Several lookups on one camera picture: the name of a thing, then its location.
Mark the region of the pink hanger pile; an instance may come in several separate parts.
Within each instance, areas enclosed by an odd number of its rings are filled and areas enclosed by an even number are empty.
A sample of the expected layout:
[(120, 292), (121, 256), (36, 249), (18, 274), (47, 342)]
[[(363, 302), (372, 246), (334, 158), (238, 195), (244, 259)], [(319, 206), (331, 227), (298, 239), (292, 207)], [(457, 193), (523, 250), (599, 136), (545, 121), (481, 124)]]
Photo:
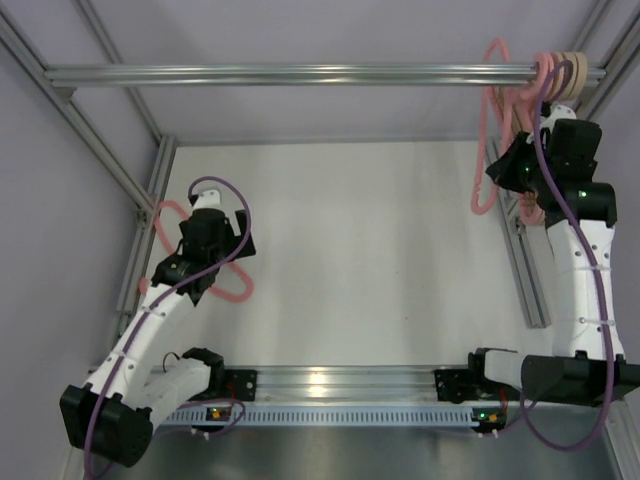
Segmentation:
[[(490, 57), (494, 51), (498, 51), (502, 60), (506, 63), (510, 62), (510, 52), (507, 47), (506, 42), (498, 37), (491, 40), (489, 43), (482, 61), (484, 63), (488, 63)], [(474, 171), (474, 179), (473, 179), (473, 187), (471, 192), (470, 199), (470, 207), (471, 211), (478, 215), (484, 215), (491, 210), (493, 205), (495, 204), (497, 198), (498, 187), (493, 184), (490, 188), (490, 192), (486, 201), (481, 204), (481, 188), (483, 182), (484, 175), (484, 161), (486, 154), (486, 141), (488, 138), (488, 120), (489, 120), (489, 105), (492, 105), (494, 109), (497, 111), (498, 122), (503, 124), (503, 115), (497, 106), (495, 100), (495, 88), (494, 87), (484, 87), (481, 94), (481, 108), (480, 108), (480, 121), (479, 121), (479, 129), (478, 129), (478, 144), (477, 144), (477, 155), (476, 155), (476, 164)]]
[[(536, 66), (535, 79), (522, 87), (499, 87), (490, 94), (500, 126), (500, 150), (505, 153), (517, 134), (533, 131), (535, 100), (547, 74), (552, 70), (554, 61), (550, 53), (537, 53), (534, 56)], [(518, 194), (519, 219), (526, 226), (540, 225), (544, 213), (535, 206), (535, 194)]]

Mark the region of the beige hanger with right hook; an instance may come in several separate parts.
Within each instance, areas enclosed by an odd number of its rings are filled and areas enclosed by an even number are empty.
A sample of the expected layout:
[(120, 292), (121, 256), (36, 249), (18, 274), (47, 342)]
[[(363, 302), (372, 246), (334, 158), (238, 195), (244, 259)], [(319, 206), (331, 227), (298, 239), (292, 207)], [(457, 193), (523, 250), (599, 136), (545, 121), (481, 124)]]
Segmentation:
[(573, 91), (576, 84), (577, 75), (579, 73), (579, 61), (575, 52), (567, 52), (566, 58), (571, 62), (571, 75), (567, 76), (567, 93), (566, 100), (573, 98)]

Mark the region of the beige hanger bottom pile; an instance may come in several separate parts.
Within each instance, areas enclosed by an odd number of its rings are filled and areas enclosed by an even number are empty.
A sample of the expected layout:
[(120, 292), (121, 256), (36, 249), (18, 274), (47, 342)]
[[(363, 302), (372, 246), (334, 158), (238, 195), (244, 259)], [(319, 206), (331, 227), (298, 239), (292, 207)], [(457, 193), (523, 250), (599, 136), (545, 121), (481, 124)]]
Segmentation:
[(582, 52), (574, 53), (573, 60), (573, 90), (571, 94), (571, 98), (573, 100), (577, 99), (584, 88), (585, 83), (585, 75), (588, 71), (588, 62), (586, 60), (585, 55)]

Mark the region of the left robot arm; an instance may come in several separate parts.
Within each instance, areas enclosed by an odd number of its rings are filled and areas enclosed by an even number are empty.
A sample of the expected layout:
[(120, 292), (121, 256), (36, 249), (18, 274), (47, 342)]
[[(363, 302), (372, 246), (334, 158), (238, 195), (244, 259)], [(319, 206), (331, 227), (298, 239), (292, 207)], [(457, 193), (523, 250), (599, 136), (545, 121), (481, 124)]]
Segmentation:
[(256, 253), (247, 213), (198, 208), (179, 229), (175, 252), (161, 261), (134, 320), (103, 363), (80, 386), (68, 386), (59, 406), (72, 446), (124, 467), (134, 466), (157, 428), (189, 400), (216, 399), (230, 387), (224, 359), (192, 347), (159, 377), (155, 361), (180, 323), (214, 284), (222, 265)]

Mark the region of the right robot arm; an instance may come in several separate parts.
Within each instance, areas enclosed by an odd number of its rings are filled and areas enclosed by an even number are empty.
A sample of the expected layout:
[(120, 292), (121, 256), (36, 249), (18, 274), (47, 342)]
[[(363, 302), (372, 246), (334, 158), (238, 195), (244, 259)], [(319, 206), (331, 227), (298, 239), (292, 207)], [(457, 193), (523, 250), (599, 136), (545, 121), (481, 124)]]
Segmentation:
[(596, 123), (547, 117), (538, 135), (518, 135), (486, 170), (505, 190), (536, 194), (556, 294), (551, 354), (478, 349), (469, 365), (482, 383), (511, 387), (533, 401), (592, 407), (639, 386), (639, 367), (626, 360), (614, 320), (617, 205), (613, 186), (593, 179), (601, 137)]

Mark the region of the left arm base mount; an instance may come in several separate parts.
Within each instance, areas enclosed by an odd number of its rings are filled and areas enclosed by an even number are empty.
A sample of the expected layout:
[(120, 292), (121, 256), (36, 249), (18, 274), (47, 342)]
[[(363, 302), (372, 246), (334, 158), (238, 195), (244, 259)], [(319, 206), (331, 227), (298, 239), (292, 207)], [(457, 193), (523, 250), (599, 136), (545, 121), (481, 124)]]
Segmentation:
[(253, 402), (256, 399), (258, 371), (253, 369), (225, 370), (220, 380), (216, 381), (211, 394), (213, 399), (232, 398), (242, 402)]

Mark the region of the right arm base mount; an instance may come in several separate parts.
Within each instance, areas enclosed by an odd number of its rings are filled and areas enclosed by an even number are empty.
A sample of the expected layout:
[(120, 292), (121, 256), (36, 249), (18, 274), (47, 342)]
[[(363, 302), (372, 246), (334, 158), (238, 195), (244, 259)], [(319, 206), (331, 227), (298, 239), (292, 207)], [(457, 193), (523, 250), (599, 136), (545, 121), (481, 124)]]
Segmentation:
[(494, 393), (467, 368), (437, 369), (434, 381), (440, 402), (461, 404), (494, 399)]

